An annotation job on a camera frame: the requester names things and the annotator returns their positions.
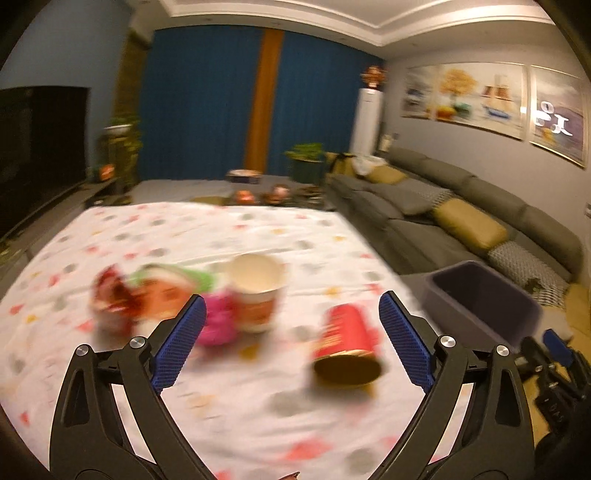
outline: tv stand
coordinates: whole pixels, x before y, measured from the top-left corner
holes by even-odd
[[[84,183],[59,200],[8,241],[0,244],[0,299],[4,297],[27,264],[84,210],[99,199],[119,197],[123,193],[120,179],[102,183]]]

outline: ceiling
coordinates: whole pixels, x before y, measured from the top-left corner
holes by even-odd
[[[148,40],[160,28],[240,24],[315,35],[386,59],[465,46],[475,38],[566,44],[534,0],[126,1],[135,10],[132,28]]]

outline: tablecloth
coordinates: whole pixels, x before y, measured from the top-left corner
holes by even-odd
[[[412,385],[381,330],[378,300],[394,290],[422,315],[408,288],[338,214],[272,207],[152,203],[82,213],[27,265],[0,303],[0,401],[32,452],[48,465],[51,421],[77,345],[118,348],[89,309],[94,277],[117,264],[150,262],[214,273],[244,252],[275,255],[288,268],[275,328],[220,349],[194,349],[162,399],[219,479],[367,478],[404,431],[423,392]],[[371,387],[333,391],[310,381],[325,311],[354,302],[382,332],[385,373]],[[138,455],[151,459],[122,387],[119,409]],[[436,456],[446,455],[466,410],[464,389]]]

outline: sofa backrest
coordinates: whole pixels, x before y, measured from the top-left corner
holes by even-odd
[[[564,225],[518,196],[471,172],[426,155],[393,147],[388,161],[421,176],[429,183],[453,190],[467,202],[511,225],[513,240],[552,267],[566,281],[576,280],[583,265],[583,245]]]

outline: sailboat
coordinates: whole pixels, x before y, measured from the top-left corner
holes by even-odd
[[[495,85],[486,85],[481,97],[486,98],[482,107],[493,118],[509,120],[515,113],[515,102],[509,95],[509,86],[504,75],[495,75]]]

